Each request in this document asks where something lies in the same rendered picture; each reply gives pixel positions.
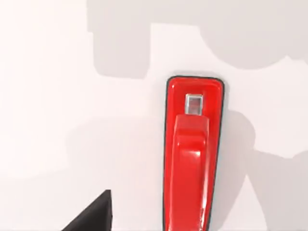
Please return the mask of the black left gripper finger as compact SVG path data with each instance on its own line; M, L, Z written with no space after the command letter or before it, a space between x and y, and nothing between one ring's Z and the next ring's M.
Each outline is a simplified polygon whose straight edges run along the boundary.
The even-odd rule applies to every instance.
M112 231L111 190L105 190L61 231Z

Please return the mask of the red stapler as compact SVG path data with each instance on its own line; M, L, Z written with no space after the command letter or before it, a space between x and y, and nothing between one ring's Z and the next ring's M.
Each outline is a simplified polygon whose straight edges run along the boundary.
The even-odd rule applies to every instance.
M209 231L224 93L216 77L167 80L162 231Z

